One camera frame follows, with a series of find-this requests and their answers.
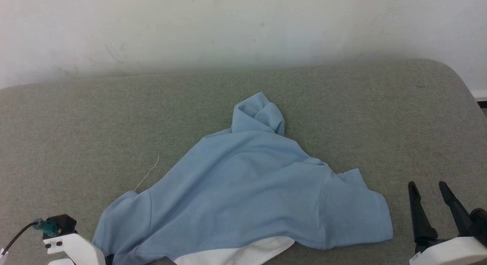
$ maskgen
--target white thread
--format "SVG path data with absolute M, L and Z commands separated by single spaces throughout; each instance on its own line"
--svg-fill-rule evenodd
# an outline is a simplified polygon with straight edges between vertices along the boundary
M 139 182 L 139 184 L 137 185 L 137 187 L 135 187 L 134 191 L 137 191 L 137 188 L 139 188 L 139 186 L 144 182 L 144 180 L 146 179 L 146 177 L 151 173 L 151 171 L 157 166 L 158 163 L 159 163 L 159 153 L 157 154 L 157 162 L 149 170 L 149 172 L 147 172 L 146 176 Z

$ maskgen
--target white baseboard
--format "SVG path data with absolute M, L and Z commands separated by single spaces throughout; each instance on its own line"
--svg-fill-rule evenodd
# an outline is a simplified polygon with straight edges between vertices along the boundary
M 472 91 L 472 95 L 477 102 L 487 101 L 487 91 Z

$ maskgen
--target blue shirt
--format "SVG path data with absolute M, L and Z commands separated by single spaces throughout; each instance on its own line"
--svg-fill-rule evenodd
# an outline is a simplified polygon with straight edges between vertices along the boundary
M 240 248 L 287 236 L 317 249 L 393 237 L 384 197 L 360 172 L 336 174 L 284 137 L 263 93 L 235 106 L 229 129 L 208 135 L 150 189 L 102 214 L 93 243 L 114 265 Z

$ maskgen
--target garment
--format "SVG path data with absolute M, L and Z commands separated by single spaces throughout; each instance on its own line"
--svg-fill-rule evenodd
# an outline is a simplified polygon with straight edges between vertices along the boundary
M 329 249 L 392 236 L 384 197 L 358 170 L 336 175 L 284 137 L 282 114 L 258 93 L 235 106 L 229 129 L 204 137 L 159 182 L 108 206 L 93 243 L 115 254 L 114 265 L 142 265 L 273 238 L 287 238 L 274 248 L 283 251 L 290 239 Z

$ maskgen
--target white wall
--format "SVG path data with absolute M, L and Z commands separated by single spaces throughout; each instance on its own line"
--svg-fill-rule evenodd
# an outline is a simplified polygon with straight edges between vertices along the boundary
M 487 0 L 0 0 L 0 87 L 426 57 L 487 97 Z

